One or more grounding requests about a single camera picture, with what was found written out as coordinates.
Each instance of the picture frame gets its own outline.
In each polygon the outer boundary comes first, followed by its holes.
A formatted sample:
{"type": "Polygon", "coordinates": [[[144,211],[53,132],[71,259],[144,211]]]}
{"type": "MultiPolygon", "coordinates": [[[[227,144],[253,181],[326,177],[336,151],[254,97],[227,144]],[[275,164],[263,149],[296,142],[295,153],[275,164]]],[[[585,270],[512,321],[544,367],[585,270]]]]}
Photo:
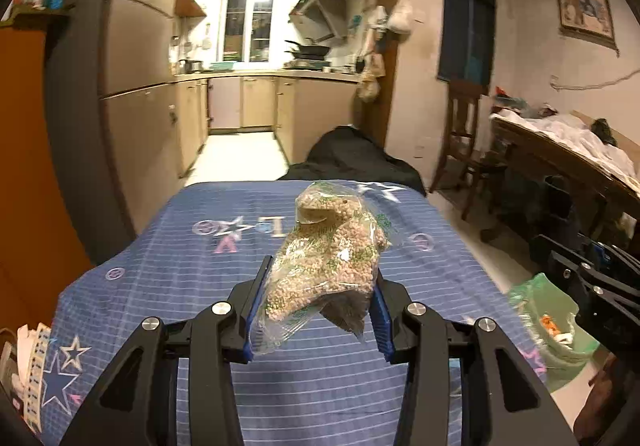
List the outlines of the picture frame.
{"type": "Polygon", "coordinates": [[[609,0],[558,0],[560,33],[620,51],[609,0]]]}

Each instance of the range hood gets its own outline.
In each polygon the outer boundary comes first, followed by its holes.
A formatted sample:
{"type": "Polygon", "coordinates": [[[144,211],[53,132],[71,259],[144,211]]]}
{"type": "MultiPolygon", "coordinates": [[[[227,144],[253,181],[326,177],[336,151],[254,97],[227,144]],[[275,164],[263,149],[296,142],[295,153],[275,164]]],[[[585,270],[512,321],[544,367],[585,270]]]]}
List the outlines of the range hood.
{"type": "Polygon", "coordinates": [[[304,38],[311,38],[325,47],[346,42],[346,0],[300,0],[289,17],[304,38]]]}

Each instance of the cable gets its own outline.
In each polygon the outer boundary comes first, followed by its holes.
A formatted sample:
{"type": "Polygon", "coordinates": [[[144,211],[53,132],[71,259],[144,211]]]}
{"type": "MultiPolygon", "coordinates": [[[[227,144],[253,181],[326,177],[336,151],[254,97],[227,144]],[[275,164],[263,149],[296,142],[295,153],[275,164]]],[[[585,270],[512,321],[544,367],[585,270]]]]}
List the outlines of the cable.
{"type": "Polygon", "coordinates": [[[558,80],[558,76],[551,76],[551,82],[549,84],[551,85],[551,88],[553,88],[555,90],[558,90],[558,91],[560,91],[560,90],[599,90],[601,88],[605,88],[607,86],[613,86],[614,84],[618,84],[618,83],[623,82],[625,80],[631,79],[636,74],[640,74],[640,68],[638,68],[638,70],[634,70],[631,74],[628,74],[628,76],[620,77],[620,79],[610,80],[610,81],[607,81],[607,82],[603,82],[602,84],[588,84],[587,86],[564,86],[564,85],[560,85],[560,84],[558,84],[556,82],[558,80]]]}

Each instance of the white star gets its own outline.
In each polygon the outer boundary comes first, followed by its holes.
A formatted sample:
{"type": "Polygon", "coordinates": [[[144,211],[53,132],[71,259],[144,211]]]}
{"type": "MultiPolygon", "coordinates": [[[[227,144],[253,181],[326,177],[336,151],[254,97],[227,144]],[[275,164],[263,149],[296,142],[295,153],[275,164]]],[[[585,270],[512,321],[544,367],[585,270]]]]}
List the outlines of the white star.
{"type": "Polygon", "coordinates": [[[42,407],[44,408],[47,404],[49,404],[51,401],[55,400],[61,407],[62,410],[67,414],[67,415],[71,415],[71,408],[69,407],[69,400],[67,399],[67,395],[65,390],[67,388],[69,388],[69,386],[71,385],[71,383],[73,383],[79,376],[80,374],[66,374],[65,372],[61,372],[61,368],[60,368],[60,358],[58,357],[58,353],[56,352],[53,355],[53,360],[51,362],[51,367],[48,370],[44,370],[43,374],[52,374],[53,371],[53,366],[56,365],[57,367],[57,372],[56,374],[58,376],[69,376],[71,379],[68,383],[65,384],[65,386],[62,387],[62,389],[60,390],[60,392],[62,393],[62,397],[65,400],[64,404],[63,402],[58,398],[58,395],[54,395],[49,397],[49,399],[47,399],[47,381],[44,379],[42,379],[42,384],[43,384],[43,391],[42,391],[42,407]]]}
{"type": "Polygon", "coordinates": [[[223,220],[219,220],[218,223],[220,224],[220,228],[213,236],[232,235],[235,241],[242,240],[242,232],[255,227],[254,225],[246,225],[242,223],[243,220],[244,217],[237,217],[233,222],[224,222],[223,220]]]}
{"type": "Polygon", "coordinates": [[[60,350],[65,354],[65,362],[62,365],[64,370],[67,365],[74,365],[80,372],[82,372],[82,366],[80,365],[80,356],[82,356],[87,350],[91,350],[91,347],[81,347],[80,339],[78,336],[74,337],[73,343],[70,347],[60,347],[60,350]]]}
{"type": "Polygon", "coordinates": [[[398,198],[393,194],[394,191],[404,191],[406,188],[401,188],[400,186],[387,186],[382,182],[358,182],[358,193],[364,193],[365,191],[379,191],[371,186],[375,185],[379,188],[382,188],[382,195],[388,200],[395,203],[400,203],[398,198]]]}

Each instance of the white tile floor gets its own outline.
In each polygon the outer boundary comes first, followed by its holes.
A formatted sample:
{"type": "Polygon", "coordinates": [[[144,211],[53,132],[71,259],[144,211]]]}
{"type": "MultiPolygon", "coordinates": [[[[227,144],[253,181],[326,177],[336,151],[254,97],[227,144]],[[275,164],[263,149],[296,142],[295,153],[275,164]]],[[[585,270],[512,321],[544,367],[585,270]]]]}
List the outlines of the white tile floor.
{"type": "Polygon", "coordinates": [[[211,135],[185,185],[274,181],[287,169],[287,161],[271,132],[211,135]]]}
{"type": "MultiPolygon", "coordinates": [[[[272,181],[286,172],[287,163],[273,133],[214,135],[207,140],[186,185],[219,181],[272,181]]],[[[482,203],[477,203],[468,222],[463,222],[460,208],[456,207],[461,199],[460,195],[449,192],[447,198],[440,193],[429,196],[430,203],[458,232],[501,292],[505,293],[514,285],[530,279],[537,272],[537,267],[529,259],[526,242],[506,231],[491,245],[483,243],[479,238],[479,230],[491,227],[494,221],[482,203]]],[[[598,357],[590,362],[576,379],[553,393],[556,404],[571,426],[591,390],[588,381],[598,371],[602,361],[603,358],[598,357]]]]}

